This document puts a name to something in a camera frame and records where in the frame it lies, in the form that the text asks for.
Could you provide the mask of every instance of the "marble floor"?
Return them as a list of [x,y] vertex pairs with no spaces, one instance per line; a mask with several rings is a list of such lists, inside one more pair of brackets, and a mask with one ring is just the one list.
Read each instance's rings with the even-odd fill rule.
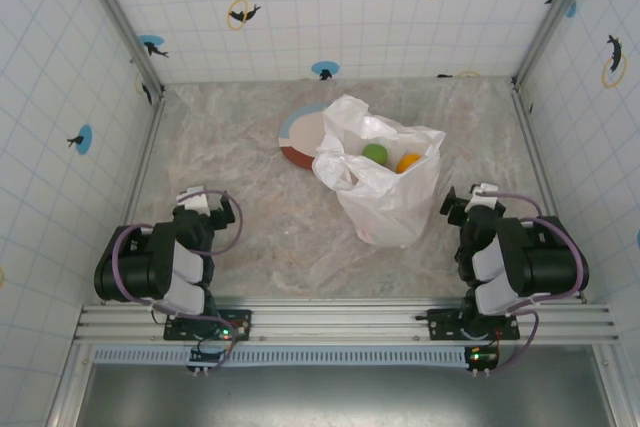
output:
[[[292,111],[343,94],[364,100],[374,114],[447,134],[425,234],[405,249],[358,239],[335,193],[280,152],[278,130]],[[174,85],[135,221],[170,220],[176,195],[189,186],[227,190],[237,198],[245,229],[237,246],[215,259],[212,291],[218,295],[460,296],[466,286],[453,260],[458,231],[437,211],[450,186],[466,193],[477,182],[541,198],[507,79]],[[504,204],[511,215],[532,213],[525,203]],[[234,234],[232,226],[215,245]]]

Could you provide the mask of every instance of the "white plastic bag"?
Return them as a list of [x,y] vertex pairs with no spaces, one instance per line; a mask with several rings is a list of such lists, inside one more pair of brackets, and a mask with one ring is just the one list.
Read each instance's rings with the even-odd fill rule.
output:
[[[350,95],[331,104],[323,117],[325,137],[313,172],[336,192],[358,237],[381,247],[405,247],[420,238],[440,174],[438,149],[445,133],[373,116],[365,102]],[[370,143],[387,148],[385,166],[362,155]],[[423,157],[396,174],[408,153]]]

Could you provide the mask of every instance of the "white tile wall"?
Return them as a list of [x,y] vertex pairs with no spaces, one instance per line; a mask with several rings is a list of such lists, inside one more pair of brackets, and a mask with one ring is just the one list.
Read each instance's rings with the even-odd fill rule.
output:
[[[588,296],[613,308],[632,389],[640,384],[638,19],[639,0],[578,0],[576,16],[564,20],[526,86],[560,214],[589,261]],[[607,79],[618,85],[605,88],[609,35],[619,38],[627,65],[623,77],[624,59]]]
[[0,425],[43,424],[94,297],[151,113],[135,74],[98,0],[0,0]]
[[169,58],[151,60],[166,83],[317,78],[321,60],[343,78],[512,75],[549,10],[547,0],[247,0],[261,9],[233,31],[235,0],[119,1],[139,34],[165,40]]

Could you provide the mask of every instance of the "metal floor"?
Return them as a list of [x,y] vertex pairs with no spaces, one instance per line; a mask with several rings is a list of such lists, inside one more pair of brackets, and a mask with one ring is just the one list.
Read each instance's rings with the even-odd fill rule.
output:
[[537,347],[495,378],[427,367],[94,367],[91,427],[605,427],[588,348]]

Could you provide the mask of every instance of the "orange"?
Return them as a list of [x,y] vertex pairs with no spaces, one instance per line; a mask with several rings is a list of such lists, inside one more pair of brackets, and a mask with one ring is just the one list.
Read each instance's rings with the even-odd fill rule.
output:
[[411,167],[414,163],[420,160],[422,156],[420,154],[407,154],[405,155],[400,162],[398,162],[398,167],[396,167],[396,173],[401,174],[409,167]]

